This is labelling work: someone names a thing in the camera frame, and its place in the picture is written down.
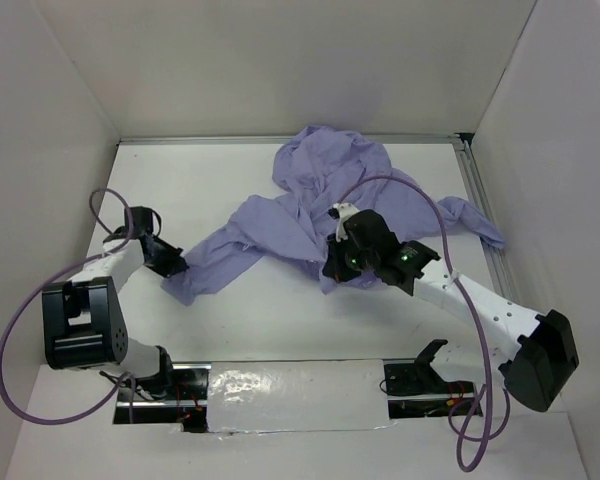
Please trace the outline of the lavender zip jacket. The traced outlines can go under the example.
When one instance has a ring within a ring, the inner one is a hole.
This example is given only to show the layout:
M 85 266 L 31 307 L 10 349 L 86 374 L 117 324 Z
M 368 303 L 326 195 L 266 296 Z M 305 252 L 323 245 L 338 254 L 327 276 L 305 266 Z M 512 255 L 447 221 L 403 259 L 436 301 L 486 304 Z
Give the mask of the lavender zip jacket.
M 447 196 L 435 207 L 413 187 L 415 180 L 392 166 L 385 147 L 353 131 L 308 126 L 274 157 L 272 179 L 282 195 L 249 196 L 227 223 L 189 250 L 188 269 L 162 283 L 185 306 L 216 294 L 262 257 L 287 263 L 320 285 L 328 235 L 337 222 L 328 210 L 340 199 L 379 213 L 399 241 L 435 237 L 466 229 L 482 240 L 490 228 L 476 207 Z

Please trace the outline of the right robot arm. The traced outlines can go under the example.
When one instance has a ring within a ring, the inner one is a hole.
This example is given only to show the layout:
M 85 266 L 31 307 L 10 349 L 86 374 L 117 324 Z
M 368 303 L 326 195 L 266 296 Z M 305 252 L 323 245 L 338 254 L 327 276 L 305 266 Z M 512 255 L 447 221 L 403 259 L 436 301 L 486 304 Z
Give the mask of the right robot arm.
M 327 238 L 325 277 L 345 283 L 371 273 L 467 325 L 481 327 L 486 350 L 478 357 L 444 339 L 425 347 L 417 357 L 421 388 L 437 392 L 455 381 L 493 384 L 533 411 L 549 409 L 579 365 L 565 315 L 520 306 L 448 268 L 428 246 L 398 241 L 373 210 L 340 203 L 328 213 L 337 227 Z

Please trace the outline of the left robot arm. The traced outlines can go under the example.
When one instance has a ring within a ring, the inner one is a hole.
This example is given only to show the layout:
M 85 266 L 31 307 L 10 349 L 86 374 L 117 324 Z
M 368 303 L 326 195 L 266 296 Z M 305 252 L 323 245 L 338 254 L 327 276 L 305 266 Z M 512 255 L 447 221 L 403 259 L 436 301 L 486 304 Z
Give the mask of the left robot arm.
M 145 206 L 103 241 L 104 256 L 69 280 L 42 291 L 44 348 L 54 370 L 96 369 L 128 373 L 153 399 L 176 390 L 177 374 L 166 350 L 131 337 L 118 294 L 145 267 L 169 279 L 187 269 L 182 250 L 159 237 L 162 220 Z

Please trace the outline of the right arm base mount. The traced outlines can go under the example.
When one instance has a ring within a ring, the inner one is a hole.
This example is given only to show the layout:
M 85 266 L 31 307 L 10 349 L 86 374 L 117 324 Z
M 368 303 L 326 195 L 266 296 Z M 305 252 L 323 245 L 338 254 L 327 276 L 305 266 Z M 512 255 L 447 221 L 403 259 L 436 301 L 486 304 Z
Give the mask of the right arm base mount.
M 433 340 L 415 359 L 384 362 L 379 389 L 387 397 L 390 419 L 445 417 L 454 407 L 454 415 L 468 412 L 476 393 L 474 385 L 445 381 L 431 366 L 434 355 L 447 343 Z

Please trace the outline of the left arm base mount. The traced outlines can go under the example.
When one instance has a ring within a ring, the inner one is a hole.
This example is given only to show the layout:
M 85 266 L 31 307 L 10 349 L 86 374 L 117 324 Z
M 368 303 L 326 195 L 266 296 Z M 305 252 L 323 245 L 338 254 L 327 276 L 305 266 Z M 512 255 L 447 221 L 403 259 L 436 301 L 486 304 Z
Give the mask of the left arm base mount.
M 126 380 L 117 392 L 114 425 L 175 425 L 188 433 L 208 431 L 210 363 L 175 363 L 171 383 L 151 393 L 139 380 Z

